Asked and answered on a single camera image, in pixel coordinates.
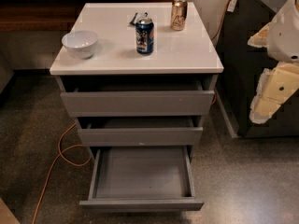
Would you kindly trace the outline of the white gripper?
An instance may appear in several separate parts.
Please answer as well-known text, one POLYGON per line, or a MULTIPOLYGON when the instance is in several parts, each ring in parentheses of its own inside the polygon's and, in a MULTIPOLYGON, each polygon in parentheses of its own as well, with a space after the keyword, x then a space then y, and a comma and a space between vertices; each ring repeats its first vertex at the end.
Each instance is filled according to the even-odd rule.
POLYGON ((299 89, 299 9, 298 0, 287 0, 276 16, 248 40, 254 48, 267 48, 279 61, 260 75, 249 118, 264 124, 299 89))

